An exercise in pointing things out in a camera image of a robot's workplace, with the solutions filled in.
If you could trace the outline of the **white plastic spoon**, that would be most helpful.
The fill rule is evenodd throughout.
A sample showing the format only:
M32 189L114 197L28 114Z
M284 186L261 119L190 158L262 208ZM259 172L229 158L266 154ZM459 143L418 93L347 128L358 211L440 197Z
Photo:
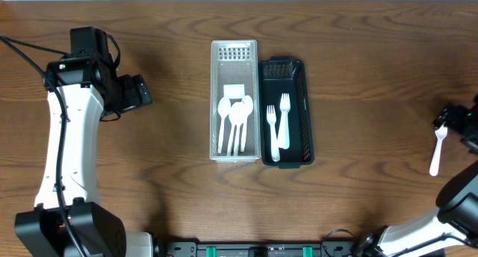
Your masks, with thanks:
M242 103L244 103L243 108L243 130L240 139L240 151L244 152L246 146L246 133L247 133L247 120L249 115L253 112L253 100L252 97L249 95L245 95L242 98Z
M229 112L229 121L231 123L231 130L229 134L229 141L228 141L228 147L227 147L227 155L230 156L232 153L232 141L234 140L234 133L235 133L235 126L237 125L238 122L238 115L239 115L239 102L235 102L231 110Z
M227 97L223 97L217 107L217 112L220 115L220 131L219 131L219 137L218 137L218 147L217 147L217 153L220 154L222 152L223 148L223 135L224 135L224 125L225 125L225 119L229 115L231 109L231 101Z
M236 102L232 106L233 124L235 127L234 156L238 156L240 125L243 121L244 110L245 104L243 102Z

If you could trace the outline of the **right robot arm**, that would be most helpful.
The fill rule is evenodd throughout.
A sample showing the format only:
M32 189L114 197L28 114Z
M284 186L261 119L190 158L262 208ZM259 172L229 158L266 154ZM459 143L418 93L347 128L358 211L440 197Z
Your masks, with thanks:
M448 131L477 154L477 106L446 105L434 119L435 150L429 174L437 176ZM399 226L383 226L363 239L353 256L426 256L447 247L477 248L477 163L454 176L438 194L433 210Z

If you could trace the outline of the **cream plastic fork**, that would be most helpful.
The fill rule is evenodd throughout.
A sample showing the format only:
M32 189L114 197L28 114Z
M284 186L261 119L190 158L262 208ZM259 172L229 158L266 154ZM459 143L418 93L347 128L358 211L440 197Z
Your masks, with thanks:
M280 119L280 124L279 124L279 133L278 133L278 142L279 142L279 148L282 148L283 145L283 140L284 140L284 126L285 126L285 116L288 115L290 109L291 109L291 102L290 102L290 96L288 93L283 93L281 95L280 103L279 103L279 108L281 111L281 119Z

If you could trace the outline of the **white plastic fork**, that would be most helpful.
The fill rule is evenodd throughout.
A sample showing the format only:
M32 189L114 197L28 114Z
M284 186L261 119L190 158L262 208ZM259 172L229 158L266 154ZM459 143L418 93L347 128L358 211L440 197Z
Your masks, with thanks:
M443 141L447 136L447 127L445 125L442 125L439 128L437 128L435 130L435 136L436 136L436 145L435 145L435 150L433 152L432 159L430 161L430 166L429 166L429 174L431 176L438 175L440 160L441 160L441 149L442 149Z

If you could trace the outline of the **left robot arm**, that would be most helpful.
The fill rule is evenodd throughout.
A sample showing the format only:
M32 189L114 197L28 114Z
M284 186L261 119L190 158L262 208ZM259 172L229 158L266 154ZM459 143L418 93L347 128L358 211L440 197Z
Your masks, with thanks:
M70 31L71 50L41 71L50 112L46 168L16 236L33 256L156 256L148 232L128 232L100 204L96 181L101 122L152 103L141 75L117 75L114 38L94 27Z

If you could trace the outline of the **pink plastic fork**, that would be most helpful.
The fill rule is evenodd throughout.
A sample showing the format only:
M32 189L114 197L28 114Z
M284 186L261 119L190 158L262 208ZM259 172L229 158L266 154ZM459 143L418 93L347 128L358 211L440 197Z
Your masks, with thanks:
M274 105L267 106L267 122L270 127L270 154L274 162L279 162L280 153L276 133L276 112Z

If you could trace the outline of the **mint green plastic fork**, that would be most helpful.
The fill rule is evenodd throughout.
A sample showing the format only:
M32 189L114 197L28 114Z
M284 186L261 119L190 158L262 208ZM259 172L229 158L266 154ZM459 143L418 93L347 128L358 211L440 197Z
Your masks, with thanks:
M283 149L289 149L290 147L290 133L289 133L289 122L288 122L288 115L285 116L285 126L284 126L284 140L283 140Z

